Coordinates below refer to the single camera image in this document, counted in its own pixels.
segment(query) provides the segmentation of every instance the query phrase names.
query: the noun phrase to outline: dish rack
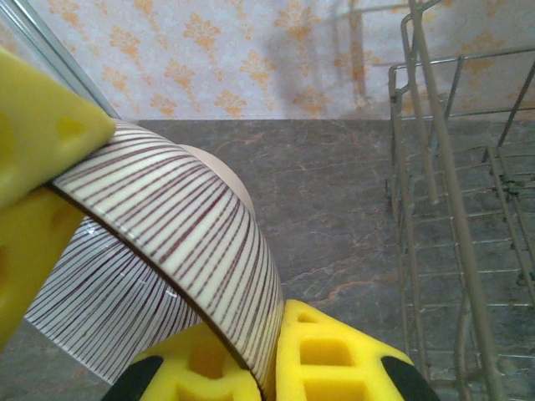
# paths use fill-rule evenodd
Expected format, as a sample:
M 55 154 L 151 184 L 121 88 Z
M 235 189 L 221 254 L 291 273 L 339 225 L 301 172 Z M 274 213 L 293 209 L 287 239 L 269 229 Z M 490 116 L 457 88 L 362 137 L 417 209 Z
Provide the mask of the dish rack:
M 439 1 L 409 0 L 401 23 L 405 62 L 389 72 L 393 170 L 387 189 L 404 347 L 445 401 L 533 400 L 535 125 L 515 118 L 535 109 L 522 102 L 535 63 L 512 107 L 452 110 L 467 63 L 535 56 L 535 47 L 431 59 L 422 18 Z M 436 69 L 445 66 L 453 74 L 439 94 Z M 507 122 L 492 124 L 501 128 L 496 135 L 456 135 L 461 124 L 481 123 L 454 118 L 497 113 L 507 113 Z

